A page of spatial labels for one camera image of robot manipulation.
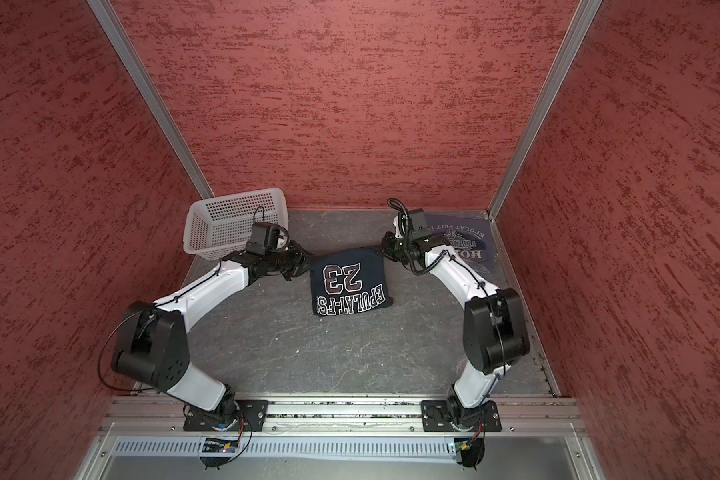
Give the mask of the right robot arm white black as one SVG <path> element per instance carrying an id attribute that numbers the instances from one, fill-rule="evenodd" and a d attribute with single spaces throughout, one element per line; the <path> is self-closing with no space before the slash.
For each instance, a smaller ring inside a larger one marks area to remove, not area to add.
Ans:
<path id="1" fill-rule="evenodd" d="M 530 351 L 519 294 L 485 280 L 440 235 L 406 240 L 388 232 L 381 251 L 415 275 L 436 277 L 463 306 L 462 345 L 467 363 L 446 400 L 422 405 L 425 429 L 498 431 L 498 412 L 489 397 Z"/>

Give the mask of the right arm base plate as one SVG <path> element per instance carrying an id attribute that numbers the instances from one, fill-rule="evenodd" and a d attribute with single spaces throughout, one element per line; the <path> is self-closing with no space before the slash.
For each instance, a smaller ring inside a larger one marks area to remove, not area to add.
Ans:
<path id="1" fill-rule="evenodd" d="M 420 403 L 425 432 L 496 433 L 502 431 L 497 404 L 485 401 L 474 408 L 463 407 L 456 397 Z"/>

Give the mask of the grey blue tank top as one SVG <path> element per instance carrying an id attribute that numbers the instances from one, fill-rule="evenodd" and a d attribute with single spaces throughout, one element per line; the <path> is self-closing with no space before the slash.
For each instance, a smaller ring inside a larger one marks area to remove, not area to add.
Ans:
<path id="1" fill-rule="evenodd" d="M 490 225 L 486 220 L 426 214 L 434 233 L 443 234 L 459 257 L 484 278 L 502 272 Z"/>

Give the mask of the dark navy tank top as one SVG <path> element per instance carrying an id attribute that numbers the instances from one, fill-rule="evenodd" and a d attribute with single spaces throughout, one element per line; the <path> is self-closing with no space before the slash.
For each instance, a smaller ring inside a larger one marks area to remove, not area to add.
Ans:
<path id="1" fill-rule="evenodd" d="M 317 256 L 310 262 L 313 314 L 348 316 L 393 305 L 384 256 L 376 247 L 358 247 Z"/>

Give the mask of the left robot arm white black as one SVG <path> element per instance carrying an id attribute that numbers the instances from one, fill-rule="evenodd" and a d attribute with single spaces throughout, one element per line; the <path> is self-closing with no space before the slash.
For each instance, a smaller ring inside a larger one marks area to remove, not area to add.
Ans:
<path id="1" fill-rule="evenodd" d="M 218 262 L 188 286 L 152 303 L 130 305 L 113 331 L 111 370 L 180 400 L 189 419 L 215 431 L 245 429 L 245 414 L 227 384 L 193 364 L 188 333 L 216 306 L 272 274 L 306 273 L 313 254 L 296 242 L 266 250 L 251 245 Z"/>

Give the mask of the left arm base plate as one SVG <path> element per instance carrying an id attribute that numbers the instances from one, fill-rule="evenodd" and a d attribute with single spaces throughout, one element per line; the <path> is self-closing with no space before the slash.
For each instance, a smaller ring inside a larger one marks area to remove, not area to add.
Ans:
<path id="1" fill-rule="evenodd" d="M 266 419 L 270 402 L 263 399 L 237 400 L 236 410 L 222 420 L 218 413 L 186 405 L 184 407 L 183 430 L 186 432 L 212 432 L 232 434 L 244 431 L 260 432 Z"/>

